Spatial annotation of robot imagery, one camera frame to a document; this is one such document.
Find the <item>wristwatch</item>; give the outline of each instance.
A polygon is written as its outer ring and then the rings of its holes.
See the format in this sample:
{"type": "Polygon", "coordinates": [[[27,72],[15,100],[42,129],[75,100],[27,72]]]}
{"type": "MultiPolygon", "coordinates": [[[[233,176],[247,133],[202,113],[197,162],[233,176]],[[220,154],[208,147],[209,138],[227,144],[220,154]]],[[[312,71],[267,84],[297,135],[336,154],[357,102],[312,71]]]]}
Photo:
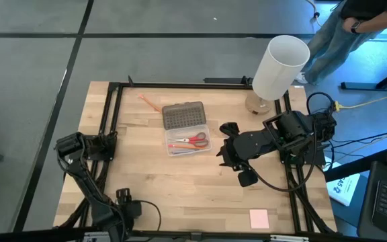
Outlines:
{"type": "Polygon", "coordinates": [[[356,29],[361,25],[361,22],[355,22],[353,25],[352,25],[352,28],[350,29],[352,31],[352,33],[354,34],[357,34],[356,32],[356,29]]]}

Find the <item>white paper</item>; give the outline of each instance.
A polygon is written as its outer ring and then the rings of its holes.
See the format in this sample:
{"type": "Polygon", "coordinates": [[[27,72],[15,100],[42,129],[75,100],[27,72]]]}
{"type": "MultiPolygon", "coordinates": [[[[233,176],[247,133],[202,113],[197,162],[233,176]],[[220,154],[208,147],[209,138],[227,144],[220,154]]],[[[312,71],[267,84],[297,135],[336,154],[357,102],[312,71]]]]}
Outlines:
{"type": "MultiPolygon", "coordinates": [[[[325,157],[326,162],[331,162],[331,159],[325,157]]],[[[333,169],[339,167],[340,163],[334,162],[333,169]]],[[[323,171],[328,170],[329,165],[323,169],[323,171]]],[[[353,194],[355,193],[357,181],[359,180],[360,174],[353,174],[349,177],[342,179],[337,179],[335,181],[327,182],[327,190],[329,196],[340,202],[345,206],[350,205],[353,194]]]]}

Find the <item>white cable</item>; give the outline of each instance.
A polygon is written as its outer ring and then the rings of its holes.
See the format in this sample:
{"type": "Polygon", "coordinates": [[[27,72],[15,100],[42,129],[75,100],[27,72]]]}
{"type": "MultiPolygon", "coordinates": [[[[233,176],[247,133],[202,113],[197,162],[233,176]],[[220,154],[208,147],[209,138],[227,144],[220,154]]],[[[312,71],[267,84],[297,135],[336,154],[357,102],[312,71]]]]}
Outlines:
{"type": "MultiPolygon", "coordinates": [[[[316,4],[314,4],[314,2],[312,1],[312,0],[307,0],[307,2],[309,2],[312,6],[313,6],[313,11],[314,11],[314,13],[316,13],[317,12],[317,10],[316,10],[316,4]]],[[[316,21],[316,23],[317,23],[317,25],[319,25],[320,27],[322,27],[322,24],[320,24],[320,22],[319,22],[319,18],[318,17],[314,17],[314,20],[316,21]]]]}
{"type": "Polygon", "coordinates": [[[316,19],[317,25],[319,25],[319,27],[322,27],[322,24],[319,23],[319,19],[317,17],[315,17],[315,19],[316,19]]]}
{"type": "Polygon", "coordinates": [[[377,142],[379,142],[379,141],[382,141],[382,140],[384,140],[385,138],[387,138],[387,135],[382,136],[382,137],[380,137],[378,140],[375,140],[374,142],[371,142],[370,144],[366,144],[366,145],[364,145],[364,146],[362,146],[362,147],[360,147],[360,148],[358,148],[358,149],[356,149],[356,150],[354,150],[354,151],[352,151],[352,152],[350,152],[350,153],[348,153],[348,154],[346,154],[346,155],[340,157],[339,159],[335,160],[334,162],[339,161],[339,160],[341,160],[342,158],[344,158],[344,157],[346,157],[346,156],[348,156],[348,155],[350,155],[350,154],[352,154],[352,153],[354,153],[354,152],[356,152],[356,151],[358,151],[358,150],[360,150],[360,149],[363,149],[363,148],[365,148],[365,147],[367,147],[367,146],[369,146],[369,145],[372,145],[372,144],[374,144],[374,143],[377,143],[377,142]]]}

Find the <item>scissors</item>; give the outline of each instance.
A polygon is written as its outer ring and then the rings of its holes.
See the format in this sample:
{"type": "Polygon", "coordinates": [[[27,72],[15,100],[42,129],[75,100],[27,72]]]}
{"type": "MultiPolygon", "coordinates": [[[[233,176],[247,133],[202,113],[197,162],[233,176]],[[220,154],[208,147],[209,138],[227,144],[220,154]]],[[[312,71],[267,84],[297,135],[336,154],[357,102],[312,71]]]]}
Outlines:
{"type": "Polygon", "coordinates": [[[195,147],[206,147],[208,145],[208,140],[206,140],[206,133],[200,132],[197,135],[190,138],[173,138],[172,141],[184,142],[194,145],[195,147]]]}

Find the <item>jeans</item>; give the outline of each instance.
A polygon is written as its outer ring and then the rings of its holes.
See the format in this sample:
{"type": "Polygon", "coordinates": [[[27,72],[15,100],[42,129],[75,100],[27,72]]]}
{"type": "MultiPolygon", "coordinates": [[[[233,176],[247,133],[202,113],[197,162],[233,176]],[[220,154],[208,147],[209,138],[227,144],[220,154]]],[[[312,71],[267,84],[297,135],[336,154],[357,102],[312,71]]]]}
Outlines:
{"type": "Polygon", "coordinates": [[[364,34],[346,32],[343,29],[344,19],[340,18],[344,4],[345,1],[332,12],[329,19],[308,43],[310,59],[303,71],[307,82],[311,84],[320,83],[346,61],[350,52],[379,34],[379,32],[364,34]]]}

